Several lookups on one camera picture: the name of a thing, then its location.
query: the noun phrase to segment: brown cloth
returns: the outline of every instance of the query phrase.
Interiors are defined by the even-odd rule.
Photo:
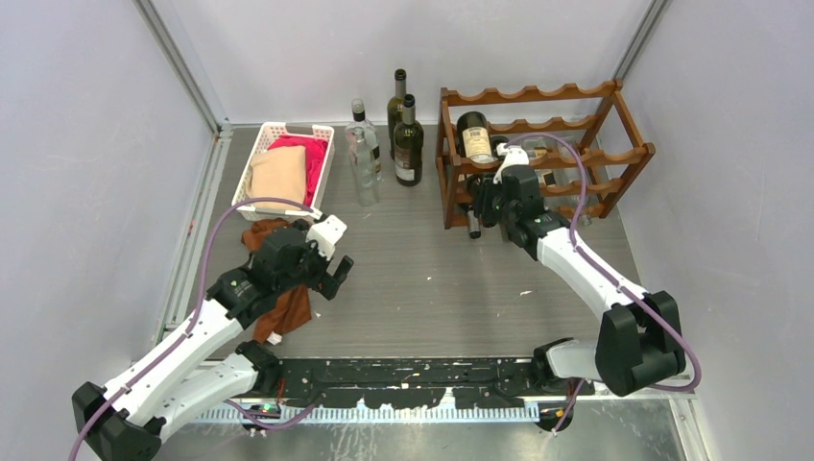
[[[277,228],[289,226],[284,219],[263,219],[251,225],[249,230],[243,232],[241,243],[246,245],[250,253],[256,252],[263,239]],[[277,306],[261,315],[254,324],[254,335],[251,339],[264,343],[272,331],[285,334],[302,327],[311,320],[311,303],[308,301],[308,288],[300,285],[284,293],[277,299]]]

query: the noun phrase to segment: pink cloth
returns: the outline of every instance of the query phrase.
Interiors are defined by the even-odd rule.
[[[323,171],[328,141],[284,134],[273,142],[269,149],[286,146],[305,147],[305,205],[311,206],[314,201],[314,192],[320,182],[320,173]]]

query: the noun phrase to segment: white plastic basket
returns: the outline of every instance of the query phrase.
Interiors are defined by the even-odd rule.
[[[231,199],[231,204],[237,204],[246,200],[246,183],[251,178],[251,159],[261,153],[266,152],[269,146],[272,145],[279,137],[284,134],[290,136],[313,137],[317,139],[324,139],[328,141],[328,148],[325,152],[325,160],[323,162],[323,169],[320,171],[320,180],[317,182],[317,189],[314,191],[314,200],[311,203],[312,208],[319,208],[323,201],[323,194],[325,192],[325,184],[328,179],[328,172],[330,171],[330,164],[333,161],[334,144],[333,135],[334,130],[331,127],[324,125],[311,125],[313,134],[300,134],[289,133],[285,123],[279,122],[266,122],[260,127],[260,133],[257,134],[257,139],[254,141],[254,147],[251,148],[251,155],[246,161],[246,167],[243,168],[243,174],[240,177],[240,182],[237,183],[237,190],[234,191],[234,197]],[[279,209],[271,207],[257,207],[254,205],[244,205],[237,208],[237,211],[249,221],[259,221],[267,218],[284,218],[291,216],[293,219],[307,216],[305,211],[292,210],[292,209]]]

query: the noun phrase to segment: metal table surface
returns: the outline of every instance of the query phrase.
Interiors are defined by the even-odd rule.
[[[497,229],[470,240],[464,228],[444,230],[433,160],[436,126],[425,127],[423,180],[399,185],[383,150],[381,203],[356,202],[347,144],[337,128],[321,209],[347,224],[338,255],[356,261],[332,302],[311,294],[314,318],[273,348],[280,357],[528,356],[539,345],[573,336],[595,339],[598,322],[553,272]],[[214,217],[230,205],[257,128],[236,129]],[[382,146],[387,135],[380,130]],[[227,218],[207,271],[211,283],[245,262],[240,234],[251,223]],[[617,213],[580,230],[599,255],[637,280]],[[226,356],[241,337],[213,358]],[[157,459],[423,460],[562,459],[684,460],[669,400],[583,400],[573,425],[557,439],[518,423],[299,425],[268,439],[249,438],[236,424],[191,424]]]
[[[435,163],[435,125],[425,127],[423,180],[404,187],[382,149],[381,202],[356,201],[342,127],[320,208],[339,216],[347,232],[338,255],[356,262],[331,302],[311,293],[313,320],[286,335],[281,357],[528,356],[540,345],[572,336],[595,339],[599,323],[553,272],[541,267],[498,228],[471,240],[466,228],[445,230]],[[234,131],[213,219],[231,198],[259,128]],[[379,139],[387,146],[386,129]],[[207,283],[248,257],[240,235],[251,223],[237,213],[218,233]],[[622,222],[616,212],[594,219],[581,236],[608,263],[637,280]],[[247,331],[222,348],[224,357]]]

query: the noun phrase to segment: green wine bottle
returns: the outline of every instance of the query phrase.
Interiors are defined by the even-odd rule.
[[[387,103],[387,136],[390,138],[390,158],[395,158],[393,143],[393,130],[401,121],[404,95],[407,94],[407,72],[404,69],[397,69],[395,72],[395,96]]]
[[[424,128],[416,121],[416,98],[404,95],[401,123],[393,130],[395,144],[395,180],[401,185],[413,186],[421,182],[421,151],[424,147]]]

